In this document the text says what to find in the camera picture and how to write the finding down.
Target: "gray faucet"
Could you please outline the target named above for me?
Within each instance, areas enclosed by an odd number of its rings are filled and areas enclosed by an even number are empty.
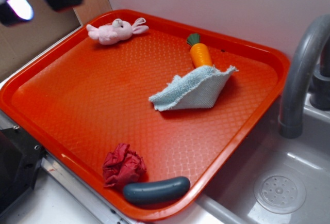
[[[282,136],[301,135],[308,89],[312,91],[313,107],[330,109],[330,14],[310,24],[293,56],[279,109],[278,127]]]

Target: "sink drain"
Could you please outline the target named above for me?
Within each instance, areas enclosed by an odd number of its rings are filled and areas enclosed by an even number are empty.
[[[306,189],[304,183],[292,173],[271,170],[257,179],[254,195],[266,210],[277,214],[288,214],[303,205]]]

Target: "red tissue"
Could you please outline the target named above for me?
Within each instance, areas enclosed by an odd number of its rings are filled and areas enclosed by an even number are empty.
[[[143,158],[129,149],[129,144],[120,143],[109,152],[103,164],[104,187],[124,186],[136,182],[145,174]]]

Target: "pink stuffed bunny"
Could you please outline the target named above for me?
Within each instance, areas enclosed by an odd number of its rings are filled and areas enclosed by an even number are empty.
[[[123,21],[121,19],[115,19],[111,24],[106,24],[95,28],[88,24],[86,29],[88,36],[93,40],[98,40],[102,45],[112,45],[119,41],[127,40],[133,34],[141,34],[146,32],[149,27],[144,24],[146,21],[144,18],[136,19],[135,23]]]

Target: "plastic tray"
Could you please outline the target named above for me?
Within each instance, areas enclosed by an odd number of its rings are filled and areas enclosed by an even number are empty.
[[[129,10],[90,24],[139,17],[149,31],[116,45],[98,44],[82,27],[12,77],[1,89],[0,108],[122,213],[152,221],[201,193],[281,93],[289,62],[268,47]],[[233,65],[239,72],[211,109],[155,111],[148,98],[194,69],[186,38],[195,32],[218,69]],[[141,181],[183,175],[191,181],[188,193],[142,208],[104,188],[102,164],[120,142],[143,156]]]

